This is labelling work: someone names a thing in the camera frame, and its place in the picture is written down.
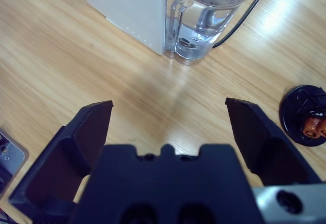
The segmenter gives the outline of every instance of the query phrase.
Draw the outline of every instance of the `white appliance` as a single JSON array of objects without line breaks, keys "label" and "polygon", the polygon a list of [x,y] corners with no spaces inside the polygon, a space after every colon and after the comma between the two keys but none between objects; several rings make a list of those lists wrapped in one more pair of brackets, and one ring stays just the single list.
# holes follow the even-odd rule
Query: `white appliance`
[{"label": "white appliance", "polygon": [[245,0],[87,1],[159,55],[191,65],[209,53]]}]

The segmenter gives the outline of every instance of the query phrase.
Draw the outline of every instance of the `black round object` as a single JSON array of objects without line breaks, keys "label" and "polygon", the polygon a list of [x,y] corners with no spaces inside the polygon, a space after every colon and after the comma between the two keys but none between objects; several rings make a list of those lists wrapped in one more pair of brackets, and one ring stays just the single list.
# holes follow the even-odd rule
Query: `black round object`
[{"label": "black round object", "polygon": [[293,193],[279,191],[276,196],[279,205],[291,214],[300,214],[303,210],[301,200]]},{"label": "black round object", "polygon": [[286,134],[296,143],[314,147],[326,142],[326,138],[322,136],[319,138],[309,138],[302,133],[303,124],[307,116],[303,113],[298,113],[302,111],[303,108],[314,110],[316,103],[307,99],[325,93],[326,92],[322,88],[303,85],[292,89],[283,97],[279,111],[281,125]]}]

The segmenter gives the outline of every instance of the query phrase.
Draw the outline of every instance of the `black plastic mount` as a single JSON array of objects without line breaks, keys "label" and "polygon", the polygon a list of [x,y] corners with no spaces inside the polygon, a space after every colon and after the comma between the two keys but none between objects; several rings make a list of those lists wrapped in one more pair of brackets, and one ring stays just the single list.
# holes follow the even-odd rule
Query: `black plastic mount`
[{"label": "black plastic mount", "polygon": [[83,107],[62,127],[10,196],[33,223],[67,223],[73,199],[105,143],[113,104]]},{"label": "black plastic mount", "polygon": [[230,145],[203,145],[197,157],[138,157],[131,145],[106,145],[71,224],[264,223]]},{"label": "black plastic mount", "polygon": [[[235,141],[264,185],[321,182],[257,105],[231,98],[226,104]],[[198,156],[175,155],[170,145],[159,156],[137,156],[131,145],[103,147],[112,107],[108,101],[82,108],[16,187],[10,203],[33,223],[263,223],[231,146],[203,145]]]},{"label": "black plastic mount", "polygon": [[289,91],[280,104],[280,120],[285,133],[296,143],[314,147],[326,138],[309,138],[303,134],[306,118],[326,118],[326,92],[322,88],[303,85]]},{"label": "black plastic mount", "polygon": [[253,103],[227,98],[233,135],[247,167],[264,185],[321,183],[282,130]]}]

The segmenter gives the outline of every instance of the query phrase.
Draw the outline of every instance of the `wood grain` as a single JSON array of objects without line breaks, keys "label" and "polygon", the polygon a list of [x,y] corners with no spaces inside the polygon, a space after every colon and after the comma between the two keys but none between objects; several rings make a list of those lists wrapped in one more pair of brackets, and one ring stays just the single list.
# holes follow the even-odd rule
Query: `wood grain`
[{"label": "wood grain", "polygon": [[[158,56],[85,0],[0,0],[0,125],[30,153],[1,208],[29,222],[8,196],[55,132],[102,100],[114,102],[107,143],[134,144],[139,154],[159,154],[164,144],[179,154],[231,144],[250,184],[260,185],[236,147],[225,98],[257,103],[279,125],[286,91],[326,88],[325,6],[261,0],[227,43],[188,67]],[[295,146],[325,180],[326,145]]]}]

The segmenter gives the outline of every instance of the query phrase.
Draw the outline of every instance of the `water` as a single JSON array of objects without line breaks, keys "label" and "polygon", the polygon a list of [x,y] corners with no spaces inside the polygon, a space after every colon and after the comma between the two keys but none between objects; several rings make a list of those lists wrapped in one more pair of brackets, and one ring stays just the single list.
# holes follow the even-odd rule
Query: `water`
[{"label": "water", "polygon": [[189,0],[180,4],[171,11],[171,15],[176,15],[179,10],[178,16],[167,18],[170,26],[167,25],[166,47],[186,59],[200,59],[212,49],[237,6],[225,9],[196,2],[189,4]]}]

